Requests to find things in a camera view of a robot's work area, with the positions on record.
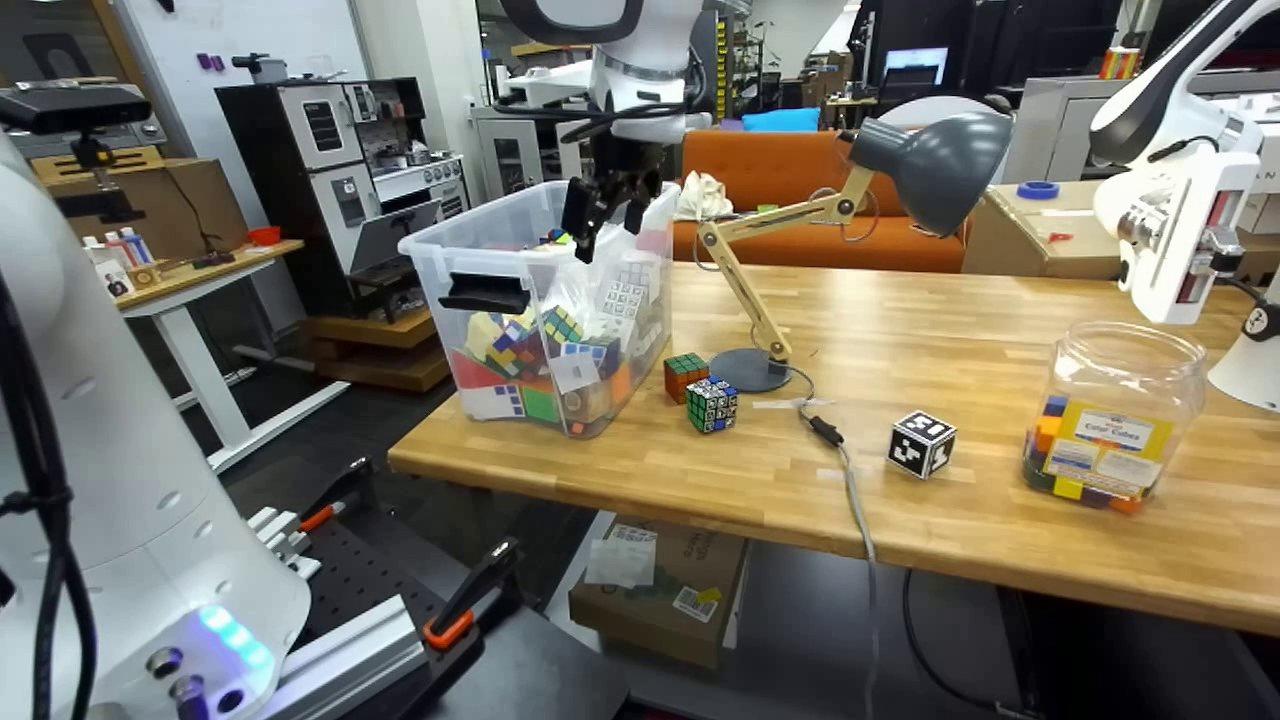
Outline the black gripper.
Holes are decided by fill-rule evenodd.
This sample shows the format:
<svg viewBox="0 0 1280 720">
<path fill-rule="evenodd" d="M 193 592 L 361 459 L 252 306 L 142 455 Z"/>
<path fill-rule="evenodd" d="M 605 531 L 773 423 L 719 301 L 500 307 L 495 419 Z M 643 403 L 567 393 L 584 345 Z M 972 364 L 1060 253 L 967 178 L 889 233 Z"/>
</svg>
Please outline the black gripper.
<svg viewBox="0 0 1280 720">
<path fill-rule="evenodd" d="M 560 229 L 572 238 L 581 260 L 595 257 L 595 233 L 619 222 L 627 233 L 640 229 L 643 210 L 659 197 L 664 162 L 643 142 L 592 142 L 592 174 L 567 179 Z"/>
</svg>

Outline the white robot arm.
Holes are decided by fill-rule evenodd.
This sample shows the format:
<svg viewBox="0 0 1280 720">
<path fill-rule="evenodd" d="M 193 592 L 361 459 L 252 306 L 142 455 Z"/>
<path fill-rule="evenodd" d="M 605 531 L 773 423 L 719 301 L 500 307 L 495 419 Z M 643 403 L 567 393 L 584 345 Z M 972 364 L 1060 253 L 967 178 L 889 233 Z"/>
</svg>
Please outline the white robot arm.
<svg viewBox="0 0 1280 720">
<path fill-rule="evenodd" d="M 545 45 L 584 45 L 587 62 L 516 76 L 514 117 L 566 125 L 592 167 L 567 179 L 560 229 L 577 257 L 595 257 L 595 233 L 640 229 L 659 197 L 664 158 L 713 117 L 687 99 L 693 30 L 704 0 L 500 0 L 505 15 Z"/>
</svg>

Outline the white foreground robot base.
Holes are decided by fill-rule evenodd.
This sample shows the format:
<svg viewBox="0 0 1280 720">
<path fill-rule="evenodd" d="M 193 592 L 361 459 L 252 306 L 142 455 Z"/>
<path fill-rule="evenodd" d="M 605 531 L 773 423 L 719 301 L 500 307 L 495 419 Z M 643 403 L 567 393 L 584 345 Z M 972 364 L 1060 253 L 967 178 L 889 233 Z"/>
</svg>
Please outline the white foreground robot base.
<svg viewBox="0 0 1280 720">
<path fill-rule="evenodd" d="M 263 720 L 311 592 L 252 536 L 16 151 L 0 275 L 5 720 Z"/>
</svg>

